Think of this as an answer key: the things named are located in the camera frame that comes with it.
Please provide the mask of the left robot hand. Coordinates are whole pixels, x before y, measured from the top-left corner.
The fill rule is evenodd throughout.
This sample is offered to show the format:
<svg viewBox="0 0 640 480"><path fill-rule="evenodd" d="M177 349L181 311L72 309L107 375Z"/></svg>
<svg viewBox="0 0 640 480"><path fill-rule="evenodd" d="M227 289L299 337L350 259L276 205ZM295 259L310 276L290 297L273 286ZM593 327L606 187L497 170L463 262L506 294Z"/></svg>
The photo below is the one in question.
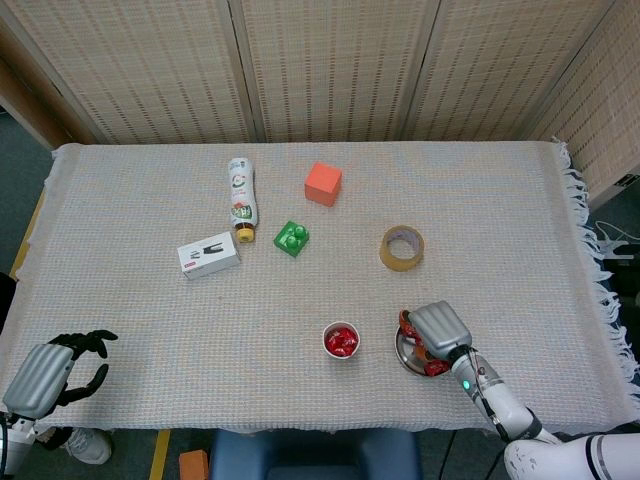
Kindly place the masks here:
<svg viewBox="0 0 640 480"><path fill-rule="evenodd" d="M117 339L109 330L94 330L86 334L60 334L35 346L3 396L8 412L35 421L50 415L58 406L92 396L104 383L109 365L101 364L86 385L70 389L68 378L75 362L86 352L107 359L106 343Z"/></svg>

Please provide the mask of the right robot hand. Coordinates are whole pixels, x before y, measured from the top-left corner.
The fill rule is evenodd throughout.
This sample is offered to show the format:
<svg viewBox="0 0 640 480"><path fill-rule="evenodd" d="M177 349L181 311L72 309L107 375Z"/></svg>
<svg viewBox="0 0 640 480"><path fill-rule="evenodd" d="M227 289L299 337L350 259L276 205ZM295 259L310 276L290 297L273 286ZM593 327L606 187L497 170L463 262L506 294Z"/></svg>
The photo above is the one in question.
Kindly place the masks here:
<svg viewBox="0 0 640 480"><path fill-rule="evenodd" d="M408 333L435 359L453 365L472 346L470 330L446 301L402 313Z"/></svg>

